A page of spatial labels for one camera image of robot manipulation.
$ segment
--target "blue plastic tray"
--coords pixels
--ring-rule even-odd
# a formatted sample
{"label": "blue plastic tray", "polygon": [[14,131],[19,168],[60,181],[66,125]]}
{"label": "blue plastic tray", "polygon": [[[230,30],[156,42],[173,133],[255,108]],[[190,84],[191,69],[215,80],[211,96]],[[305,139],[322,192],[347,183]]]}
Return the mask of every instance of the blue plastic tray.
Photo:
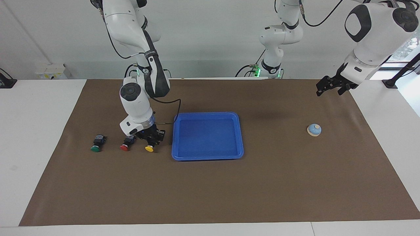
{"label": "blue plastic tray", "polygon": [[239,159],[244,155],[234,112],[181,113],[173,126],[172,157],[178,161]]}

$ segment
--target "green cap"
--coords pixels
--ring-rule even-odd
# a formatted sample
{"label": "green cap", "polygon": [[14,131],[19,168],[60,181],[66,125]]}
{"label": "green cap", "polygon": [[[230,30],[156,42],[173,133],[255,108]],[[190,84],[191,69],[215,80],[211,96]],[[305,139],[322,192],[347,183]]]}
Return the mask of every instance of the green cap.
{"label": "green cap", "polygon": [[91,148],[90,148],[90,150],[92,151],[92,152],[99,152],[100,150],[99,150],[99,147],[98,146],[92,146]]}

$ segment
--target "white table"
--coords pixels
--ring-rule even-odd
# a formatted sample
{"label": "white table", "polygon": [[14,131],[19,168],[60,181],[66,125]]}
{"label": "white table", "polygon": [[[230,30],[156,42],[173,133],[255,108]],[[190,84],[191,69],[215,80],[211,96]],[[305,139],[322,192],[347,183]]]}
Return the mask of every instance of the white table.
{"label": "white table", "polygon": [[[0,235],[420,235],[420,220],[17,227],[85,82],[21,80],[0,90]],[[420,117],[380,81],[351,93],[420,209]]]}

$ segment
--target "brown table surface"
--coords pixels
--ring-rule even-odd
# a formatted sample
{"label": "brown table surface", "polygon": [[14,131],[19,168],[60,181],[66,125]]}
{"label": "brown table surface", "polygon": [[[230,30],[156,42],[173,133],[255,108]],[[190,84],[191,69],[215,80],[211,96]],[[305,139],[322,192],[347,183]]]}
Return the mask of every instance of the brown table surface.
{"label": "brown table surface", "polygon": [[[119,146],[121,80],[89,80],[21,226],[420,219],[350,93],[315,94],[314,80],[171,81],[181,112],[239,115],[239,160],[177,162],[172,126],[155,153]],[[177,105],[151,101],[157,122]],[[312,137],[309,124],[323,132]],[[90,151],[97,134],[102,152]]]}

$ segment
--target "yellow cap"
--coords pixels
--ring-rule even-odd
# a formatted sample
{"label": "yellow cap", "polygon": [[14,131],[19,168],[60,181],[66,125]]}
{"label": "yellow cap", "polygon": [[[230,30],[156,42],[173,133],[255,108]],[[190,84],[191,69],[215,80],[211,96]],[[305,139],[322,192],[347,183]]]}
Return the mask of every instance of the yellow cap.
{"label": "yellow cap", "polygon": [[146,149],[146,151],[148,151],[148,152],[153,152],[154,151],[153,147],[150,146],[150,145],[147,145],[144,149]]}

